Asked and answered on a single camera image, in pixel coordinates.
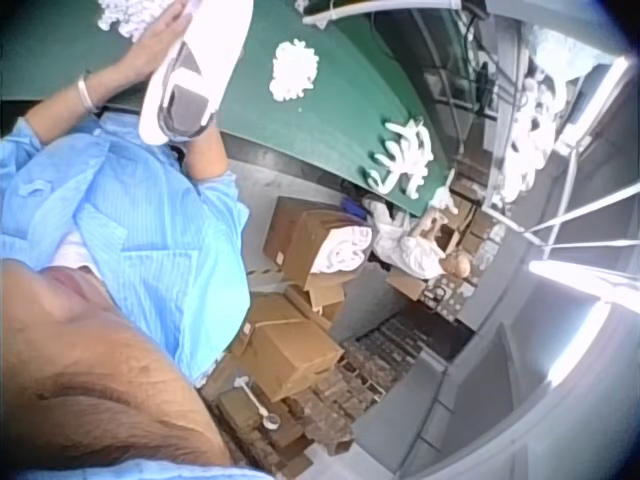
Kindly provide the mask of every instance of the bracelet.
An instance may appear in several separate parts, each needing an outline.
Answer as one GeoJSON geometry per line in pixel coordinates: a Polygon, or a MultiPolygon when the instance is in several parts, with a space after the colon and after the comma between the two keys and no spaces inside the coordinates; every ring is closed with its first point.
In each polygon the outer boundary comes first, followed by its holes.
{"type": "Polygon", "coordinates": [[[80,99],[82,100],[82,105],[84,106],[84,108],[91,113],[98,113],[99,110],[91,101],[91,97],[89,96],[89,92],[87,91],[87,84],[84,81],[88,73],[89,71],[86,70],[82,73],[82,75],[80,75],[80,78],[78,79],[78,91],[80,92],[80,99]]]}

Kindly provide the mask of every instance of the light blue shirt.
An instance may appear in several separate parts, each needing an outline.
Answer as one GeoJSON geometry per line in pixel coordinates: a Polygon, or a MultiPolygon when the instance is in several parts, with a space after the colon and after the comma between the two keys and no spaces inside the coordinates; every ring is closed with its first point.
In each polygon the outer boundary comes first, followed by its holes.
{"type": "MultiPolygon", "coordinates": [[[[241,257],[248,209],[231,173],[192,184],[168,147],[142,142],[137,124],[133,115],[91,117],[43,147],[19,120],[0,142],[0,254],[40,270],[77,227],[124,316],[195,382],[249,307],[241,257]]],[[[127,473],[126,465],[32,478],[256,478],[145,461],[127,473]]]]}

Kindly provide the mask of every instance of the green conveyor belt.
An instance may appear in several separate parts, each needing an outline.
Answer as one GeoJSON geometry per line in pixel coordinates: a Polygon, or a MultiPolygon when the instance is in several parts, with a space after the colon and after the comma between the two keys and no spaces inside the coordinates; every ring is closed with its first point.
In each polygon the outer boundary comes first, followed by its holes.
{"type": "MultiPolygon", "coordinates": [[[[129,41],[103,32],[94,0],[32,0],[3,32],[2,97],[41,99],[73,82],[85,69],[118,59],[129,41]]],[[[421,116],[432,133],[431,162],[420,199],[396,188],[389,200],[420,214],[445,182],[446,161],[421,101],[400,66],[376,43],[366,18],[341,20],[324,31],[302,24],[293,0],[255,0],[244,56],[233,75],[219,116],[228,133],[280,150],[366,187],[365,169],[384,169],[372,156],[394,139],[384,121],[421,116]],[[269,91],[277,46],[294,38],[320,57],[315,88],[304,98],[278,103],[269,91]]],[[[139,108],[142,90],[116,103],[139,108]]]]}

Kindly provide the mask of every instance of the hand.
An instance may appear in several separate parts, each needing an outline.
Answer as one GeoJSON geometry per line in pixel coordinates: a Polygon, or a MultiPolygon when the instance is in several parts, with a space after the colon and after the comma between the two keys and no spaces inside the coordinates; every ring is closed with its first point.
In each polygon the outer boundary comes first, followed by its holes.
{"type": "Polygon", "coordinates": [[[191,14],[182,15],[188,3],[175,0],[169,5],[116,64],[125,83],[141,82],[160,67],[191,23],[191,14]]]}

